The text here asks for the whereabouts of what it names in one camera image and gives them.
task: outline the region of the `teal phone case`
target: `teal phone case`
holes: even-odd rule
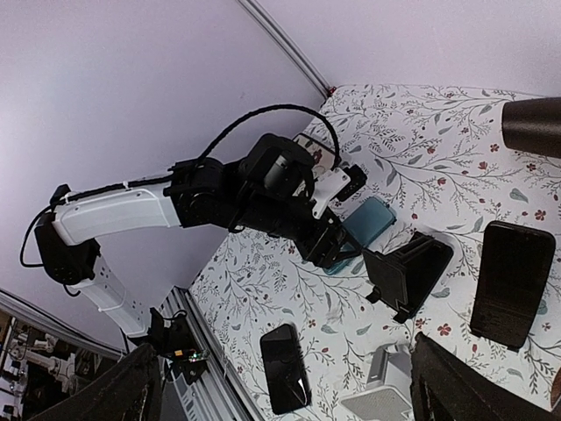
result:
[[[377,197],[370,197],[343,221],[343,226],[362,247],[368,247],[394,222],[392,210]],[[345,249],[351,250],[351,246],[344,246],[342,250]],[[323,271],[327,275],[336,275],[352,261],[353,259],[338,261]]]

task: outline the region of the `black cylinder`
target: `black cylinder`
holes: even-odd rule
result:
[[[561,98],[506,103],[502,137],[509,149],[561,158]]]

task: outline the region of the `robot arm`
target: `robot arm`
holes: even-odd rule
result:
[[[95,238],[148,226],[248,227],[293,240],[302,258],[328,268],[358,255],[360,246],[327,203],[335,196],[345,200],[366,177],[356,167],[335,168],[314,181],[313,166],[304,148],[267,134],[247,157],[226,165],[212,158],[183,161],[167,177],[85,193],[60,186],[34,230],[45,271],[80,290],[131,340],[169,353],[177,346],[169,345],[163,319],[126,291]],[[354,249],[342,251],[346,244]]]

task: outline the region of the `white bracket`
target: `white bracket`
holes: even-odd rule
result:
[[[335,168],[320,175],[317,179],[312,200],[316,202],[312,215],[315,219],[322,217],[329,202],[351,182],[351,177],[341,168]]]

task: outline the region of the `white wall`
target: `white wall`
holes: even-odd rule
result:
[[[561,95],[554,0],[260,0],[334,84],[481,86]]]
[[[41,269],[18,265],[22,235],[57,185],[130,180],[196,157],[231,121],[321,97],[233,0],[0,3],[0,286],[121,346],[118,329]],[[242,156],[264,132],[309,118],[277,113],[239,128],[217,156]],[[224,231],[153,229],[102,239],[140,299],[188,286]],[[28,261],[37,261],[31,241]]]

